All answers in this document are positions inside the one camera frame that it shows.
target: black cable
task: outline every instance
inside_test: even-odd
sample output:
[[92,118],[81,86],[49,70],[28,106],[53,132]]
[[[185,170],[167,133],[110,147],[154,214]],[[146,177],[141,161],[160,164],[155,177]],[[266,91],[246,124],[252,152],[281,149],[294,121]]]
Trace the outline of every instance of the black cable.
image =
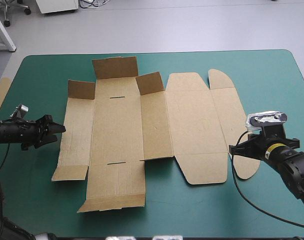
[[[242,137],[247,134],[248,131],[245,131],[241,136],[240,138],[238,139],[237,141],[237,144],[235,145],[236,147],[238,146],[238,144],[240,143]],[[253,208],[255,208],[256,210],[260,211],[261,213],[263,214],[266,214],[274,219],[277,219],[279,221],[282,221],[282,222],[285,222],[287,224],[291,224],[291,225],[294,225],[294,226],[297,226],[297,227],[301,227],[301,228],[304,228],[304,225],[303,224],[299,224],[299,223],[296,223],[296,222],[293,222],[293,221],[289,221],[289,220],[286,220],[286,219],[283,219],[279,216],[276,216],[276,215],[273,215],[261,208],[259,208],[258,206],[256,206],[254,203],[252,203],[249,199],[246,198],[246,196],[242,193],[242,191],[240,190],[238,184],[237,184],[237,180],[236,180],[236,170],[235,170],[235,167],[234,167],[234,155],[232,154],[232,157],[231,157],[231,165],[232,165],[232,175],[233,175],[233,180],[234,180],[234,184],[236,186],[236,189],[238,191],[238,193],[241,195],[241,197],[248,203],[250,204]]]
[[303,240],[303,238],[301,238],[299,236],[294,236],[294,237],[291,238],[291,240],[294,240],[294,239],[296,239],[296,240]]
[[9,150],[10,150],[10,146],[11,146],[11,144],[9,143],[9,144],[8,144],[8,146],[7,146],[7,151],[6,151],[6,154],[5,154],[4,160],[3,160],[3,162],[2,162],[2,164],[1,164],[1,166],[0,166],[0,171],[1,171],[1,169],[2,169],[3,165],[4,165],[5,161],[6,161],[6,158],[7,158],[8,152],[9,152]]

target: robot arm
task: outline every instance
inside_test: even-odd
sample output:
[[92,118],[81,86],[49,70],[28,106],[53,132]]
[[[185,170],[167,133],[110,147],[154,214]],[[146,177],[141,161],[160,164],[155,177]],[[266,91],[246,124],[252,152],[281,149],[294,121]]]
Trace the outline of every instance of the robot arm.
[[[22,150],[34,146],[36,149],[57,141],[54,134],[65,132],[63,125],[53,122],[51,115],[36,121],[24,120],[28,107],[19,105],[10,119],[0,121],[0,144],[21,143]],[[34,236],[3,216],[4,195],[0,184],[0,240],[55,240],[53,234]]]
[[44,115],[36,121],[24,120],[28,107],[19,105],[11,118],[0,121],[0,144],[21,143],[22,150],[33,146],[37,149],[57,141],[54,134],[64,133],[63,125],[53,122],[51,115]]
[[297,152],[298,139],[287,139],[283,124],[287,116],[282,112],[267,111],[250,114],[247,118],[248,140],[229,146],[232,155],[264,161],[277,173],[290,192],[304,203],[304,152]]

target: black robotic arm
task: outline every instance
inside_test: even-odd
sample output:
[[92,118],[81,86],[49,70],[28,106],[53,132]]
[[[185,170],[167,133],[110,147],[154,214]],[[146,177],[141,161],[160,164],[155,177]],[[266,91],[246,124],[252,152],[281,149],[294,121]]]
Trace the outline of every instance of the black robotic arm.
[[280,174],[290,192],[304,203],[304,152],[297,152],[298,139],[287,139],[283,124],[287,116],[282,112],[268,111],[250,114],[247,118],[248,140],[229,146],[232,155],[264,161]]

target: chair base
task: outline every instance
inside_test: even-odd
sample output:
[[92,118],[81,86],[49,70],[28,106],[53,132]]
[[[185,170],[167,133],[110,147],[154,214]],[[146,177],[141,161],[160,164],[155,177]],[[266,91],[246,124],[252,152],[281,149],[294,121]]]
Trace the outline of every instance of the chair base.
[[0,10],[3,10],[4,12],[4,17],[5,17],[5,21],[4,21],[4,26],[9,27],[11,25],[11,22],[8,18],[8,11],[11,7],[19,7],[24,9],[24,12],[26,15],[31,14],[31,10],[30,7],[24,4],[20,4],[23,3],[22,0],[17,0],[17,3],[14,2],[15,0],[0,0]]

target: cable on floor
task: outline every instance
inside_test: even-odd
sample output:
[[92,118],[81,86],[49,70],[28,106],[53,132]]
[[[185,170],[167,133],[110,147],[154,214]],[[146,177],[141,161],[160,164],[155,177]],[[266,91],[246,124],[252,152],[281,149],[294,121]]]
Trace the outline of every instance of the cable on floor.
[[84,0],[79,0],[79,6],[83,9],[98,9],[100,6],[105,5],[110,0],[93,0],[92,3],[88,3]]

